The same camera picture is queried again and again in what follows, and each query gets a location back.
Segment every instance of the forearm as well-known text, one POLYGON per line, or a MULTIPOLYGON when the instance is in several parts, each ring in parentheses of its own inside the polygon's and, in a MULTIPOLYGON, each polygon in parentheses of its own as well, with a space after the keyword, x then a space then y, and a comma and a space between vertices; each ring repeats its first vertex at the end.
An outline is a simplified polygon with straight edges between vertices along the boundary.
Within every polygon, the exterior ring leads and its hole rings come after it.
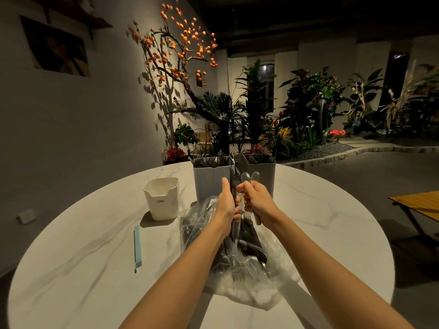
POLYGON ((313 242, 290 218, 275 213, 273 233, 311 296, 335 329, 413 329, 358 277, 313 242))
POLYGON ((120 329, 186 328, 223 240, 213 219, 140 300, 120 329))

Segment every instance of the hand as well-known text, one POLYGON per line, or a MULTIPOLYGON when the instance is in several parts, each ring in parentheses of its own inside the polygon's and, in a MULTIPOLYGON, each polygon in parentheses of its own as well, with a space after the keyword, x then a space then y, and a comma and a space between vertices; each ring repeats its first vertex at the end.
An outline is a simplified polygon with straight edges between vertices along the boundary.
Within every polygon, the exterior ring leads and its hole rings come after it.
POLYGON ((216 221, 221 226, 224 237, 226 237, 230 233, 232 220, 241 219, 241 208, 235 205, 235 203, 241 201, 241 197, 233 198, 227 178, 222 178, 221 182, 222 192, 218 196, 217 208, 215 209, 212 221, 216 221))
POLYGON ((267 188, 257 181, 244 181, 236 187, 236 191, 244 193, 245 211, 257 213, 261 222, 268 229, 272 229, 274 217, 278 217, 279 208, 274 203, 267 188))

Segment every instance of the person's left hand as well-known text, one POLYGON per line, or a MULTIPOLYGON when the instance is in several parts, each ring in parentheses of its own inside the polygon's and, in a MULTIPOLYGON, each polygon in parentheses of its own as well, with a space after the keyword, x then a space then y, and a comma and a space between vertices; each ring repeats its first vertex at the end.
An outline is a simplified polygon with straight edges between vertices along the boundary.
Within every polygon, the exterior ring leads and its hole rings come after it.
POLYGON ((221 182, 222 192, 218 196, 217 208, 212 220, 221 225, 224 237, 226 237, 230 233, 232 220, 239 220, 241 218, 241 208, 235 205, 235 203, 241 201, 241 197, 233 198, 227 178, 222 178, 221 182))

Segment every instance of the gray floor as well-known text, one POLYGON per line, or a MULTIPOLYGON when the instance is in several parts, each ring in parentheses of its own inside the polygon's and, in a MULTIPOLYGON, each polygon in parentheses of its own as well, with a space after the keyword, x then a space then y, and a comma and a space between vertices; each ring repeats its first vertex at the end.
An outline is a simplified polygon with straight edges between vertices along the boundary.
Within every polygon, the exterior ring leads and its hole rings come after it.
MULTIPOLYGON (((416 235, 416 230, 387 197, 439 190, 438 167, 439 154, 370 153, 307 169, 352 194, 376 217, 395 261, 392 305, 416 329, 439 328, 439 265, 417 241, 394 245, 394 240, 416 235)), ((439 236, 439 222, 416 217, 427 233, 439 236)), ((2 329, 7 328, 6 300, 13 274, 0 278, 2 329)))

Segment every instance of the finger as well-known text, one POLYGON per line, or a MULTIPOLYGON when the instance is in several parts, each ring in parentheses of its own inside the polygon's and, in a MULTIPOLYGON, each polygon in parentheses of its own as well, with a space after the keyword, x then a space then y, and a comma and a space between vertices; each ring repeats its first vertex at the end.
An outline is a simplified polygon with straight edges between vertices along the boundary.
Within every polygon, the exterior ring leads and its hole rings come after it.
POLYGON ((252 184, 248 181, 244 181, 243 183, 236 186, 236 191, 239 193, 248 193, 250 196, 252 196, 255 193, 255 189, 252 186, 252 184))
POLYGON ((227 178, 222 178, 221 183, 222 183, 222 192, 223 193, 230 193, 230 184, 229 184, 229 181, 227 180, 227 178))

